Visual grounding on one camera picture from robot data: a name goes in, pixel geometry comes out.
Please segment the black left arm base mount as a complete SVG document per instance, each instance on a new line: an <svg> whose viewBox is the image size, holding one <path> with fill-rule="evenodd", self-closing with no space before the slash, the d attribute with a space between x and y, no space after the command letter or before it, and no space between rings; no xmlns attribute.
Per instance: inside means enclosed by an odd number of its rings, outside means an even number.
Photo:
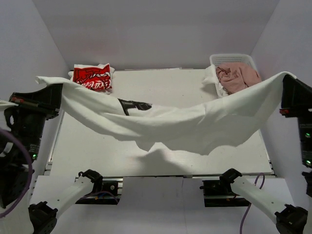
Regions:
<svg viewBox="0 0 312 234"><path fill-rule="evenodd" d="M76 204L117 205L119 203L117 180L104 180L101 174L91 169L79 172L75 181L80 177L90 179L94 186L92 191L80 198Z"/></svg>

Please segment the pink t-shirt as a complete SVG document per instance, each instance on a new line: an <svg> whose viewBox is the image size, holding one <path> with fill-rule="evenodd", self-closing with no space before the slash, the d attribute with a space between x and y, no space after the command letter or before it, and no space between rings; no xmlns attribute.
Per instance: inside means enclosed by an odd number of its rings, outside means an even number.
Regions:
<svg viewBox="0 0 312 234"><path fill-rule="evenodd" d="M229 62L217 66L216 75L223 89L234 94L262 81L259 73L242 62Z"/></svg>

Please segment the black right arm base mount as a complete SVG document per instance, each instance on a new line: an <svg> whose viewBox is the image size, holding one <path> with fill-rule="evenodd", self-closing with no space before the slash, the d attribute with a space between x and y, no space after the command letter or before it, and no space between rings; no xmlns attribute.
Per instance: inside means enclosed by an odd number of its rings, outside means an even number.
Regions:
<svg viewBox="0 0 312 234"><path fill-rule="evenodd" d="M234 193L231 184L242 174L231 168L219 176L219 179L204 180L199 187L203 191L204 205L206 208L220 207L248 207L250 202Z"/></svg>

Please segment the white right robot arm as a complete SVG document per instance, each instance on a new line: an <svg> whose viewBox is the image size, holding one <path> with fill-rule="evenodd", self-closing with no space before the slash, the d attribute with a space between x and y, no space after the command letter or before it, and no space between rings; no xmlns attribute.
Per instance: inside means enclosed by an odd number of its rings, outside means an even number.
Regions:
<svg viewBox="0 0 312 234"><path fill-rule="evenodd" d="M293 75L283 75L280 113L298 122L302 164L312 167L312 89ZM263 185L251 184L242 174L231 168L222 174L219 183L229 192L239 195L257 207L276 226L280 234L310 234L312 210L287 204L281 192L272 195Z"/></svg>

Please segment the white cartoon print t-shirt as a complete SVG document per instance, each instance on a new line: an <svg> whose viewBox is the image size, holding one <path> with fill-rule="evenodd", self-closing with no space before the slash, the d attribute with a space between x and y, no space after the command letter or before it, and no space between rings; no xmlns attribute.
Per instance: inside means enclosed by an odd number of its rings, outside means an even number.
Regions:
<svg viewBox="0 0 312 234"><path fill-rule="evenodd" d="M218 76L216 74L216 66L213 64L205 69L204 77L202 79L202 85L203 86L213 85L215 87L218 98L223 98L229 95L227 91L224 89L224 87L221 85Z"/></svg>

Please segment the white t-shirt black graphic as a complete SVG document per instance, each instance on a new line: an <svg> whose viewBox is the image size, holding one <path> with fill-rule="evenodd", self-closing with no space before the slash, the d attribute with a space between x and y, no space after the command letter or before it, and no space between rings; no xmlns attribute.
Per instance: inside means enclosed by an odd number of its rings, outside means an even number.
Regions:
<svg viewBox="0 0 312 234"><path fill-rule="evenodd" d="M36 81L61 84L61 108L99 134L135 141L143 150L160 142L174 151L208 155L219 146L243 144L261 128L282 100L287 74L189 108L123 100L61 77L38 76Z"/></svg>

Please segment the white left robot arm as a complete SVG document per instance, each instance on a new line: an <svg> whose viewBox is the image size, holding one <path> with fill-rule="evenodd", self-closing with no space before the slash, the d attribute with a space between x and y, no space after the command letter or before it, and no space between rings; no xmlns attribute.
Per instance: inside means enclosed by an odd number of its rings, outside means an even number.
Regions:
<svg viewBox="0 0 312 234"><path fill-rule="evenodd" d="M59 115L62 84L31 93L13 93L0 102L6 129L0 131L0 231L3 234L49 234L59 217L82 198L102 187L102 176L93 170L54 198L31 204L38 159L46 121Z"/></svg>

